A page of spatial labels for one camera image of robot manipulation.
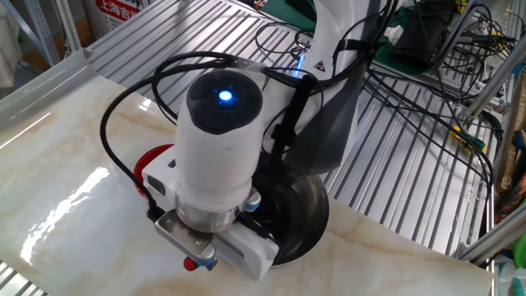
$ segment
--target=metal plate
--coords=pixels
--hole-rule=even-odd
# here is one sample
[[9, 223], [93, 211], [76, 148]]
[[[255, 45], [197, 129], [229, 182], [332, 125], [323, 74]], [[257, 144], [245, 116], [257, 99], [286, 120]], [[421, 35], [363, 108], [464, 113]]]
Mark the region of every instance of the metal plate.
[[0, 295], [47, 296], [48, 294], [0, 260]]
[[[276, 66], [297, 64], [290, 54], [257, 49], [254, 34], [268, 20], [241, 4], [159, 1], [139, 16], [89, 47], [95, 70], [123, 86], [148, 76], [166, 58], [189, 51], [226, 52]], [[284, 51], [294, 46], [293, 36], [275, 27], [266, 30], [260, 41], [269, 49]], [[174, 110], [178, 111], [181, 94], [201, 73], [185, 73], [160, 83], [161, 95]], [[385, 81], [423, 107], [450, 115], [443, 100], [426, 90], [402, 81]], [[140, 93], [153, 98], [150, 89]], [[452, 254], [459, 243], [476, 240], [486, 200], [480, 178], [367, 92], [360, 97], [358, 111], [359, 133], [353, 149], [338, 169], [321, 176], [329, 196], [438, 252]], [[471, 161], [444, 128], [417, 114], [410, 118], [441, 146]], [[492, 159], [495, 139], [485, 128], [487, 123], [480, 124], [470, 132], [488, 144]]]

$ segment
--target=white marble surface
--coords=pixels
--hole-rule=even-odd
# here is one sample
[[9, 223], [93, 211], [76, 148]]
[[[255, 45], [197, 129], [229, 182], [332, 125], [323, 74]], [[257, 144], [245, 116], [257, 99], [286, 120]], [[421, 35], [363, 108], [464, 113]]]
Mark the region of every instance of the white marble surface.
[[[50, 295], [487, 295], [492, 274], [337, 201], [318, 245], [259, 283], [223, 261], [186, 272], [100, 144], [100, 118], [121, 91], [77, 54], [0, 101], [0, 259]], [[132, 167], [174, 132], [155, 103], [133, 95], [108, 138]]]

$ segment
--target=black cable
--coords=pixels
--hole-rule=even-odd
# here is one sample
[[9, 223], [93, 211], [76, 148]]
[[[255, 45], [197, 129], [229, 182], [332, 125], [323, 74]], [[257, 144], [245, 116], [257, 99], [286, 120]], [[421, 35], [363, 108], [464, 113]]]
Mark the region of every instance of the black cable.
[[299, 33], [299, 34], [305, 34], [307, 35], [307, 32], [310, 32], [310, 30], [303, 30], [303, 29], [300, 29], [298, 27], [296, 27], [295, 25], [290, 25], [289, 23], [286, 23], [286, 22], [283, 22], [283, 21], [273, 21], [273, 22], [270, 22], [268, 24], [265, 24], [263, 26], [261, 26], [259, 29], [257, 29], [256, 31], [256, 35], [254, 35], [254, 42], [256, 43], [256, 46], [259, 50], [262, 50], [262, 51], [266, 51], [268, 53], [280, 53], [280, 54], [283, 54], [283, 53], [293, 53], [293, 52], [297, 52], [297, 51], [303, 51], [305, 49], [291, 49], [291, 50], [287, 50], [287, 51], [277, 51], [277, 50], [272, 50], [272, 49], [268, 49], [266, 47], [264, 47], [263, 45], [261, 45], [258, 37], [269, 27], [271, 26], [277, 26], [277, 25], [282, 25], [282, 26], [286, 26], [288, 27], [289, 29], [293, 29], [293, 30], [296, 30], [297, 33], [296, 35], [298, 35], [299, 32], [302, 32], [302, 33]]
[[[425, 30], [424, 21], [422, 19], [420, 8], [418, 7], [418, 4], [417, 4], [417, 0], [413, 0], [413, 2], [414, 2], [415, 6], [417, 8], [418, 18], [420, 20], [420, 24], [421, 24], [422, 28], [424, 28], [423, 29], [423, 33], [424, 33], [424, 37], [426, 39], [427, 47], [429, 49], [429, 52], [432, 53], [433, 51], [431, 49], [431, 44], [429, 42], [429, 38], [427, 37], [427, 32]], [[485, 6], [483, 4], [475, 4], [475, 5], [473, 5], [473, 8], [475, 8], [475, 7], [484, 7], [485, 9], [487, 9], [488, 18], [490, 19], [490, 23], [491, 23], [491, 12], [490, 12], [489, 8], [487, 8], [487, 6]], [[440, 69], [439, 69], [438, 65], [436, 64], [436, 60], [434, 58], [433, 58], [432, 61], [433, 61], [433, 66], [435, 68], [436, 75], [437, 75], [437, 78], [438, 78], [438, 81], [439, 81], [439, 84], [440, 84], [440, 87], [441, 87], [441, 91], [444, 94], [444, 96], [446, 96], [446, 92], [445, 92], [444, 84], [443, 84], [443, 81], [442, 81]], [[461, 139], [465, 140], [471, 146], [472, 150], [475, 152], [475, 155], [478, 157], [478, 159], [479, 159], [479, 161], [481, 163], [482, 171], [484, 172], [484, 175], [486, 176], [486, 180], [487, 180], [487, 196], [489, 197], [491, 195], [491, 186], [493, 185], [493, 168], [492, 168], [492, 165], [491, 165], [491, 161], [487, 158], [487, 156], [483, 152], [481, 152], [473, 144], [473, 142], [467, 136], [465, 136], [466, 133], [465, 133], [462, 125], [460, 124], [459, 120], [454, 115], [453, 107], [451, 107], [451, 104], [450, 104], [448, 99], [445, 99], [445, 103], [446, 103], [448, 109], [450, 110], [451, 115], [454, 117], [454, 121], [455, 121], [456, 125], [459, 127], [460, 131], [462, 132], [461, 136], [460, 136], [460, 134], [458, 132], [456, 132], [455, 134], [460, 136]], [[484, 161], [487, 164], [489, 172], [487, 172], [486, 167], [484, 166]]]
[[[238, 58], [227, 53], [215, 53], [215, 52], [193, 52], [193, 53], [182, 53], [178, 54], [177, 56], [171, 57], [166, 59], [164, 62], [162, 62], [157, 69], [155, 69], [154, 75], [161, 73], [164, 69], [166, 69], [169, 66], [172, 66], [176, 62], [180, 62], [186, 58], [220, 58], [221, 60], [225, 62], [235, 62]], [[161, 112], [163, 112], [164, 116], [168, 118], [168, 120], [173, 123], [174, 125], [177, 125], [173, 120], [171, 120], [166, 113], [168, 113], [173, 119], [177, 120], [178, 115], [171, 110], [171, 108], [166, 105], [166, 103], [162, 100], [161, 95], [159, 93], [159, 82], [160, 81], [154, 81], [151, 84], [152, 92], [154, 93], [155, 97], [155, 103], [159, 106], [161, 109]]]
[[[302, 73], [305, 73], [307, 74], [308, 76], [312, 77], [314, 79], [314, 81], [316, 82], [316, 84], [318, 84], [318, 86], [321, 88], [320, 90], [320, 96], [321, 96], [321, 102], [320, 102], [320, 110], [318, 111], [319, 113], [322, 112], [323, 110], [323, 105], [325, 104], [325, 96], [323, 94], [323, 85], [321, 84], [320, 80], [314, 76], [314, 74], [310, 73], [309, 71], [305, 71], [305, 70], [302, 70], [302, 69], [296, 69], [296, 68], [290, 68], [290, 67], [268, 67], [267, 69], [269, 70], [273, 70], [273, 71], [298, 71], [298, 72], [302, 72]], [[311, 93], [311, 96], [317, 94], [317, 92], [313, 91]], [[281, 111], [279, 111], [279, 113], [277, 113], [273, 118], [272, 120], [270, 120], [270, 123], [267, 125], [267, 127], [265, 128], [265, 131], [263, 132], [263, 139], [265, 139], [265, 136], [267, 134], [267, 132], [270, 130], [270, 127], [275, 123], [275, 121], [281, 116], [283, 115], [285, 112], [287, 111], [287, 107], [283, 108]], [[265, 150], [265, 147], [264, 146], [261, 146], [261, 149], [265, 152], [265, 153], [268, 153], [266, 150]]]
[[[466, 133], [462, 133], [463, 131], [461, 132], [458, 132], [457, 130], [455, 130], [453, 128], [453, 126], [451, 126], [449, 123], [447, 123], [446, 121], [444, 121], [443, 119], [441, 119], [440, 117], [436, 116], [434, 113], [430, 113], [428, 110], [426, 110], [425, 108], [423, 108], [422, 106], [414, 103], [412, 100], [406, 98], [404, 95], [401, 95], [398, 91], [394, 90], [392, 87], [388, 86], [385, 82], [383, 82], [382, 79], [380, 79], [377, 75], [375, 75], [373, 72], [369, 72], [369, 75], [371, 75], [371, 77], [379, 83], [380, 86], [382, 86], [383, 88], [385, 88], [386, 90], [388, 90], [390, 92], [391, 95], [397, 97], [398, 99], [401, 99], [403, 102], [405, 102], [406, 104], [409, 104], [411, 105], [413, 108], [415, 108], [416, 110], [418, 110], [418, 112], [421, 112], [421, 113], [424, 113], [426, 114], [427, 116], [435, 119], [439, 124], [441, 124], [442, 126], [446, 127], [448, 130], [450, 130], [450, 132], [453, 132], [456, 136], [458, 136], [459, 138], [461, 138], [462, 140], [466, 141], [468, 144], [470, 141], [468, 141], [469, 139], [465, 136]], [[477, 149], [473, 143], [469, 144], [473, 150]], [[486, 183], [489, 183], [489, 179], [486, 177], [487, 175], [484, 174], [484, 176], [482, 177], [482, 180]]]
[[[394, 104], [392, 104], [391, 102], [389, 102], [389, 99], [387, 99], [384, 95], [382, 95], [378, 89], [376, 89], [371, 82], [369, 81], [364, 81], [364, 83], [369, 86], [370, 90], [367, 90], [366, 91], [371, 94], [372, 97], [374, 97], [375, 99], [378, 99], [380, 102], [384, 103], [386, 106], [388, 107], [391, 107], [392, 109], [394, 109], [394, 111], [396, 111], [396, 113], [398, 113], [409, 125], [411, 125], [415, 131], [417, 133], [420, 133], [422, 136], [424, 136], [426, 139], [428, 139], [431, 143], [435, 144], [436, 146], [438, 146], [439, 148], [441, 148], [441, 150], [443, 150], [446, 154], [448, 155], [451, 155], [453, 156], [456, 160], [458, 160], [461, 164], [465, 165], [468, 169], [471, 169], [476, 175], [478, 175], [480, 178], [483, 179], [483, 176], [482, 174], [477, 171], [471, 164], [469, 164], [468, 162], [466, 162], [465, 160], [462, 160], [460, 159], [457, 155], [455, 155], [453, 152], [447, 150], [447, 149], [444, 149], [444, 147], [442, 147], [442, 145], [440, 143], [438, 143], [437, 141], [433, 140], [433, 138], [431, 138], [430, 136], [428, 136], [426, 133], [422, 132], [418, 126], [416, 124], [414, 124], [411, 119], [404, 115], [403, 113], [401, 113], [399, 110], [400, 109], [404, 109], [404, 108], [400, 108], [399, 106], [396, 106]], [[416, 110], [416, 109], [410, 109], [411, 112], [417, 112], [417, 113], [422, 113], [424, 115], [429, 115], [428, 113], [426, 112], [423, 112], [422, 110]]]
[[108, 106], [106, 111], [104, 112], [104, 115], [100, 121], [100, 140], [102, 142], [102, 145], [104, 147], [104, 150], [108, 154], [109, 158], [137, 185], [137, 187], [144, 193], [146, 199], [148, 200], [149, 210], [148, 210], [148, 217], [156, 221], [163, 213], [164, 211], [157, 207], [157, 202], [155, 199], [151, 196], [150, 192], [146, 189], [146, 187], [139, 181], [139, 179], [133, 174], [133, 172], [115, 155], [113, 150], [111, 149], [109, 143], [108, 143], [108, 136], [106, 132], [106, 127], [108, 126], [109, 117], [112, 114], [112, 112], [117, 108], [117, 106], [125, 100], [126, 97], [134, 93], [135, 91], [139, 90], [142, 87], [145, 87], [149, 84], [153, 84], [154, 82], [158, 82], [159, 80], [171, 76], [177, 73], [181, 72], [188, 72], [192, 70], [198, 70], [198, 69], [207, 69], [212, 67], [228, 67], [231, 66], [232, 63], [230, 62], [203, 62], [201, 64], [195, 64], [195, 65], [180, 65], [174, 68], [171, 68], [165, 72], [156, 72], [153, 76], [150, 76], [148, 78], [145, 78], [144, 80], [138, 81], [133, 86], [129, 87], [125, 91], [123, 91], [117, 98], [115, 98], [112, 103]]

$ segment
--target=blue ring light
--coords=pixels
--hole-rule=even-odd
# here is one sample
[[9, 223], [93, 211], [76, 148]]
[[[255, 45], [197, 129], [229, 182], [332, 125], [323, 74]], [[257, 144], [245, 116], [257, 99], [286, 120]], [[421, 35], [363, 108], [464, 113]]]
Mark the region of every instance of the blue ring light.
[[233, 98], [232, 93], [228, 90], [223, 90], [219, 93], [219, 99], [223, 102], [228, 102]]

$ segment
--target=white robotic arm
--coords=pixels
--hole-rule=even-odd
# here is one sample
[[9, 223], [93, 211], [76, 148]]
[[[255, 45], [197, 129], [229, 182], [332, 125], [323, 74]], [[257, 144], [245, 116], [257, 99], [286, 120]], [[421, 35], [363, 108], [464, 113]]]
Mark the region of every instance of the white robotic arm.
[[[315, 0], [315, 4], [316, 33], [311, 50], [302, 58], [301, 69], [327, 81], [333, 77], [333, 55], [345, 32], [353, 28], [347, 38], [358, 40], [375, 33], [375, 18], [366, 16], [377, 15], [381, 1]], [[304, 151], [311, 146], [309, 137], [313, 132], [339, 138], [343, 143], [341, 154], [347, 138], [353, 138], [351, 125], [356, 121], [352, 118], [367, 68], [367, 61], [357, 59], [355, 50], [344, 50], [338, 56], [336, 73], [352, 62], [357, 70], [353, 78], [325, 90], [323, 112], [329, 116], [320, 117], [321, 95], [317, 95], [307, 101], [294, 122], [298, 137], [290, 147], [291, 156], [285, 159], [293, 169], [311, 173], [311, 166], [324, 168], [317, 163], [326, 161], [323, 153], [321, 157], [312, 156], [327, 148], [324, 143], [317, 144], [316, 151]], [[198, 77], [182, 103], [175, 146], [142, 171], [149, 192], [173, 203], [174, 209], [155, 223], [160, 234], [199, 266], [212, 269], [220, 257], [253, 280], [260, 280], [270, 269], [281, 251], [280, 245], [261, 225], [247, 226], [240, 218], [261, 203], [260, 193], [252, 186], [252, 175], [260, 158], [265, 127], [291, 104], [294, 95], [292, 87], [270, 80], [264, 89], [264, 82], [262, 73], [246, 70], [219, 70]], [[346, 131], [344, 139], [341, 133], [332, 132], [332, 127]], [[265, 139], [267, 149], [272, 142], [270, 137]], [[312, 164], [298, 164], [302, 161]]]

